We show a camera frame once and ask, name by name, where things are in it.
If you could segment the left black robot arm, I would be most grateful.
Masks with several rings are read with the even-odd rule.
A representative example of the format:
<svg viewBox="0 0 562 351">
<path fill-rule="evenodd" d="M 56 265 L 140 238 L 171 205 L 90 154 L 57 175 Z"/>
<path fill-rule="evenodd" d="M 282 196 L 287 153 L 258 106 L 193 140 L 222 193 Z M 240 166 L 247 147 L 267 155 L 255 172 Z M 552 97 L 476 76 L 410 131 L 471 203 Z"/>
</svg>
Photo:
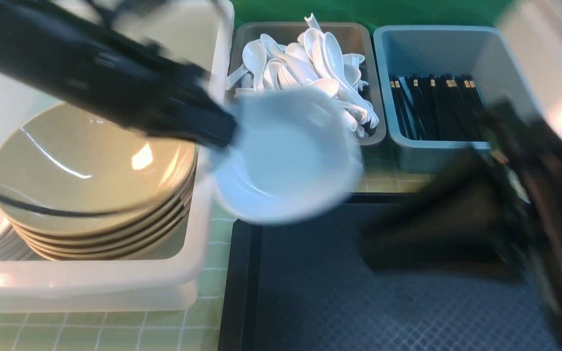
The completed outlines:
<svg viewBox="0 0 562 351">
<path fill-rule="evenodd" d="M 147 137 L 225 148 L 237 122 L 204 89 L 209 73 L 116 31 L 121 18 L 169 3 L 122 0 L 109 8 L 88 0 L 96 24 L 51 0 L 0 0 L 0 73 Z"/>
</svg>

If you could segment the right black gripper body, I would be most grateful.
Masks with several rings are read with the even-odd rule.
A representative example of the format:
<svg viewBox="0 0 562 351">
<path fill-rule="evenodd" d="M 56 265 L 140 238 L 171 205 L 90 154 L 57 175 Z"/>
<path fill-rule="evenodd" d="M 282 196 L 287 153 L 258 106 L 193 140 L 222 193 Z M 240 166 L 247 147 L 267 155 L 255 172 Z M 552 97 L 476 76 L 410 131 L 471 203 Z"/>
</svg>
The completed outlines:
<svg viewBox="0 0 562 351">
<path fill-rule="evenodd" d="M 502 100 L 475 119 L 492 153 L 459 149 L 417 193 L 366 223 L 359 253 L 375 273 L 511 280 L 527 266 L 562 342 L 562 107 L 523 120 Z"/>
</svg>

